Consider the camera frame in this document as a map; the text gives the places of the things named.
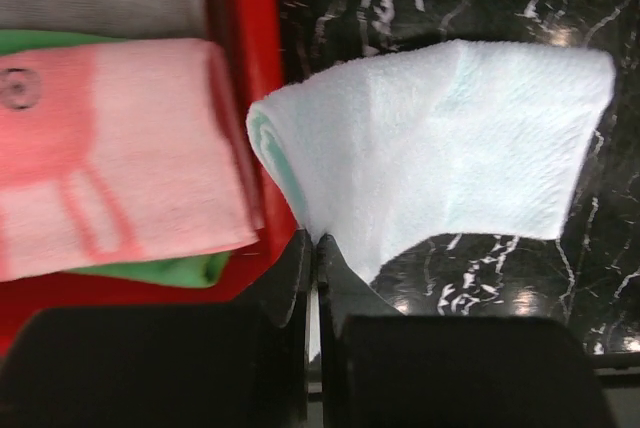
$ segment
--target printed design on pink towel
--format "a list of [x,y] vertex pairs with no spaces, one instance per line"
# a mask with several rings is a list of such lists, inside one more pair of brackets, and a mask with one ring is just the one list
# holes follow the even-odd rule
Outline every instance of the printed design on pink towel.
[[[61,51],[0,58],[0,191],[54,182],[61,206],[93,262],[140,259],[142,249],[127,214],[89,159],[97,131],[91,91],[95,48]],[[99,247],[87,207],[73,189],[76,174],[87,180],[113,221],[119,246],[112,252]],[[7,278],[9,269],[10,240],[3,234],[3,222],[0,206],[0,279]]]

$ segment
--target light blue towel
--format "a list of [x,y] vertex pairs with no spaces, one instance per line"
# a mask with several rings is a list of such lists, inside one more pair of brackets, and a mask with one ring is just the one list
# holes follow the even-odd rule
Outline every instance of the light blue towel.
[[282,88],[247,129],[298,222],[371,282],[442,233],[558,238],[614,78],[598,51],[453,41]]

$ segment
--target marble countertop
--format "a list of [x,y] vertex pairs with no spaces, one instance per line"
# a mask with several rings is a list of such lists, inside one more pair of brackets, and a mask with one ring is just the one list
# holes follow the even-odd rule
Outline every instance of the marble countertop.
[[523,41],[611,53],[616,96],[587,155],[564,235],[443,235],[372,287],[407,314],[552,317],[587,353],[640,353],[640,0],[280,0],[289,81],[441,41]]

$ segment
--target red box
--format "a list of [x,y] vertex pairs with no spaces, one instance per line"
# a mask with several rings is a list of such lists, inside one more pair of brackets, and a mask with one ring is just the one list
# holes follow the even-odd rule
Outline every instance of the red box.
[[[225,0],[234,77],[241,117],[250,103],[282,86],[276,0]],[[56,273],[0,283],[0,354],[39,310],[69,305],[210,303],[228,301],[262,275],[280,256],[296,228],[279,189],[260,169],[265,229],[258,245],[231,258],[215,286],[180,289],[132,281]]]

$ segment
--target pink towel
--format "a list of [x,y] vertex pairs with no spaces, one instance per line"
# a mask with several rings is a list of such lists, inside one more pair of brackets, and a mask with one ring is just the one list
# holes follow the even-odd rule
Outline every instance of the pink towel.
[[223,56],[183,39],[0,58],[0,280],[257,241],[210,92]]

